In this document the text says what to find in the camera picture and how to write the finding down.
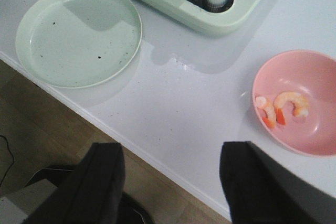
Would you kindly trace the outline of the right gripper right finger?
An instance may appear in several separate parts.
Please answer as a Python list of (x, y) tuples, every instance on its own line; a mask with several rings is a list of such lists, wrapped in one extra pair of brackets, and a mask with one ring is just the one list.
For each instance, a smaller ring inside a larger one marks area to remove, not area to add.
[(232, 223), (335, 223), (335, 198), (252, 142), (225, 142), (219, 176)]

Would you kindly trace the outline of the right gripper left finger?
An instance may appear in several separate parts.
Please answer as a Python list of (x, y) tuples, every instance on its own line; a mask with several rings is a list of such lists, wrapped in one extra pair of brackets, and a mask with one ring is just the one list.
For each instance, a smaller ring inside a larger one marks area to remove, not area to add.
[(94, 143), (24, 223), (116, 223), (125, 181), (119, 143)]

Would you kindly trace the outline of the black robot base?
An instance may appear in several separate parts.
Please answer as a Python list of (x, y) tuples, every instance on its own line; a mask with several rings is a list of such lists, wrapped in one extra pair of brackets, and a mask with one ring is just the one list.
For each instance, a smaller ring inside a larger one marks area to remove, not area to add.
[(63, 181), (25, 223), (153, 223), (150, 215), (123, 192), (123, 166), (74, 170), (50, 169), (42, 174)]

